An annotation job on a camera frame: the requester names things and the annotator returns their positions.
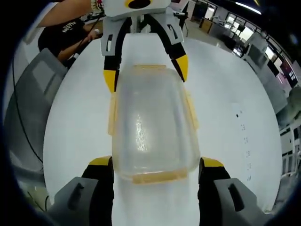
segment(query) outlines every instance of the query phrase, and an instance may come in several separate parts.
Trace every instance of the white robot body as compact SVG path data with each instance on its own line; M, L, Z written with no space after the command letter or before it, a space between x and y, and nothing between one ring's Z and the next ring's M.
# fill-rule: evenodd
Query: white robot body
M171 0L104 0L103 7L109 17L115 17L141 10L167 8Z

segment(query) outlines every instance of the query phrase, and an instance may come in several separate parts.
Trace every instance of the black t-shirt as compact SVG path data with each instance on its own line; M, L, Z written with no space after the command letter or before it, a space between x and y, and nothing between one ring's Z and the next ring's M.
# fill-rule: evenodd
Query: black t-shirt
M64 24L45 27L39 37L39 50L48 48L57 57L62 50L83 40L88 35L83 28L84 25L85 23L80 19L75 19Z

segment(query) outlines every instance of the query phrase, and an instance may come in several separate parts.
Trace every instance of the chair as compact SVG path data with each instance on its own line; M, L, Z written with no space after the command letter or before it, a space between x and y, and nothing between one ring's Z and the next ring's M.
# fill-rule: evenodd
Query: chair
M16 84L18 106L28 139L37 155L43 159L44 134L55 95L67 73L48 49L42 50L26 67ZM4 119L8 150L18 159L13 163L17 178L24 182L45 184L42 163L31 150L12 95Z

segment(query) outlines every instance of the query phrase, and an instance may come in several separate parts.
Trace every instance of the clear food container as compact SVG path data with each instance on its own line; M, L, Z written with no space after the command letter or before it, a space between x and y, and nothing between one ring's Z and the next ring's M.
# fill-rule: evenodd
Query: clear food container
M123 70L116 90L113 166L134 184L187 177L200 159L183 82L164 66Z

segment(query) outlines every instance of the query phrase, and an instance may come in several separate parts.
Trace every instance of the white table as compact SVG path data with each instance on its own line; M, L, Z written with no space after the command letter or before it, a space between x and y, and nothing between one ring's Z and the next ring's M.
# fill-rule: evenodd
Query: white table
M270 210L282 160L277 120L263 86L250 66L231 53L190 39L184 47L190 59L185 87L200 124L201 155L223 162L231 177L256 194L259 207ZM44 143L51 199L80 177L92 159L111 154L107 133L111 95L102 74L103 62L100 41L95 40L69 70L53 102ZM157 35L128 34L121 71L143 63L173 68ZM113 225L199 224L198 169L188 181L153 187L133 188L116 176L114 191Z

